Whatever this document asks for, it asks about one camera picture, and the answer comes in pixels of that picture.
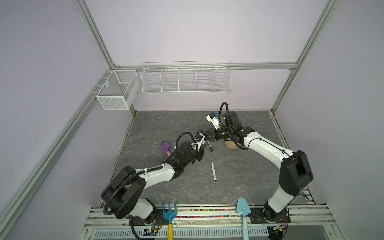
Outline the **white whiteboard marker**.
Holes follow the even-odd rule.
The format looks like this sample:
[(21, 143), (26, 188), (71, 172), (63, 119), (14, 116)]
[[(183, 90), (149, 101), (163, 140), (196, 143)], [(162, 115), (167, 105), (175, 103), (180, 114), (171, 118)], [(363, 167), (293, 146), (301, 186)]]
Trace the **white whiteboard marker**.
[(216, 170), (213, 162), (211, 162), (211, 169), (213, 173), (214, 182), (217, 182), (217, 175), (216, 175)]

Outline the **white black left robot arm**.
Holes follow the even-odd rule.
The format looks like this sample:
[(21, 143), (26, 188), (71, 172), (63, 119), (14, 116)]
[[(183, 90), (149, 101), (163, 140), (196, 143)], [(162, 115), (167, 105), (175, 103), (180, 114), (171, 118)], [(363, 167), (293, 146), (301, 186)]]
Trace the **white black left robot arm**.
[(154, 219), (157, 210), (150, 200), (142, 198), (143, 191), (156, 184), (175, 180), (184, 173), (187, 165), (201, 161), (205, 143), (202, 133), (193, 136), (190, 132), (184, 132), (178, 136), (175, 150), (161, 165), (141, 170), (124, 167), (101, 194), (105, 202), (103, 214), (114, 215), (117, 219)]

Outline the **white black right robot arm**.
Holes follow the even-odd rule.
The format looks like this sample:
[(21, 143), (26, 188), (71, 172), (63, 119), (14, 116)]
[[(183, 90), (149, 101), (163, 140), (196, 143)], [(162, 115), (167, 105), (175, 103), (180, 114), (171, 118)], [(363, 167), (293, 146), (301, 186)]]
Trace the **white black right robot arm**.
[(243, 127), (236, 112), (223, 102), (217, 113), (206, 117), (214, 127), (205, 131), (206, 140), (230, 140), (243, 151), (253, 150), (279, 169), (279, 186), (265, 203), (259, 216), (269, 223), (287, 213), (287, 206), (314, 180), (314, 175), (303, 151), (292, 151), (269, 141), (251, 127)]

